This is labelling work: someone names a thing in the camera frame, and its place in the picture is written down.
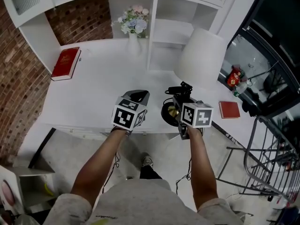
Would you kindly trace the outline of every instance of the forearm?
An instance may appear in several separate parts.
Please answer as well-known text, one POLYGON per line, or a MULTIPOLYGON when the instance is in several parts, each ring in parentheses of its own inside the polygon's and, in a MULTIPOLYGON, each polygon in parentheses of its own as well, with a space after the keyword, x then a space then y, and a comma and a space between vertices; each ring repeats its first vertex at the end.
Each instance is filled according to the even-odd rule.
POLYGON ((115 130, 108 136, 78 173, 71 193, 86 198, 92 206, 94 205, 125 132, 115 130))
POLYGON ((197 209, 206 201, 218 197, 215 174, 210 165, 199 130, 189 132, 191 144, 191 184, 197 209))

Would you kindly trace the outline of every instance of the white vase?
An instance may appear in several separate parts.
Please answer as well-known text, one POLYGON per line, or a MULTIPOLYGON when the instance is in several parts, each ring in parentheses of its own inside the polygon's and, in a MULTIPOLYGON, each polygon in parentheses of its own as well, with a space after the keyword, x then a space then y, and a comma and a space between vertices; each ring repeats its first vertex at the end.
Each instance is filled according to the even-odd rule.
POLYGON ((129 34, 129 40, 127 42, 126 51, 134 57, 137 57, 141 54, 142 48, 137 38, 137 34, 129 34))

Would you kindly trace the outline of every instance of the foot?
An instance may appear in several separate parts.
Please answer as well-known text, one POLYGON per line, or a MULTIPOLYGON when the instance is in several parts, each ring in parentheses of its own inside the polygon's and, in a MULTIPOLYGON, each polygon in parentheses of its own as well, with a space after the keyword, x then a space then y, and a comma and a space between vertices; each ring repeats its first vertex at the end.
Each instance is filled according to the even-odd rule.
POLYGON ((153 161, 149 155, 144 156, 142 159, 142 167, 151 166, 153 168, 153 161))

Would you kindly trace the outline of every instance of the hand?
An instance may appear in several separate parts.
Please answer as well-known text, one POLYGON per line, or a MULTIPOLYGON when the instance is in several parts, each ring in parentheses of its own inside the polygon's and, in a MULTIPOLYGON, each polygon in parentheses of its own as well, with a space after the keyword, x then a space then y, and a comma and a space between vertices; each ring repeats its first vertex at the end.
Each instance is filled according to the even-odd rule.
POLYGON ((127 130, 118 127, 118 126, 114 126, 113 129, 111 130, 110 134, 119 134, 119 135, 125 135, 125 133, 127 132, 127 130))
POLYGON ((190 136, 190 138, 194 138, 196 136, 202 136, 201 132, 199 129, 197 128, 193 128, 193 127, 187 127, 187 133, 190 136))

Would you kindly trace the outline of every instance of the white lampshade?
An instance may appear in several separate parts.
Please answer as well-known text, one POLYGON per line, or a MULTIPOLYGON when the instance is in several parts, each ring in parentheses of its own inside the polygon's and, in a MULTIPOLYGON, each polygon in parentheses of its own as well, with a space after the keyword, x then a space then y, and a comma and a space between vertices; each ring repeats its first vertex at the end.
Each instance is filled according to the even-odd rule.
POLYGON ((182 51, 175 74, 192 86, 212 89, 216 84, 227 49, 226 41, 202 28, 196 28, 182 51))

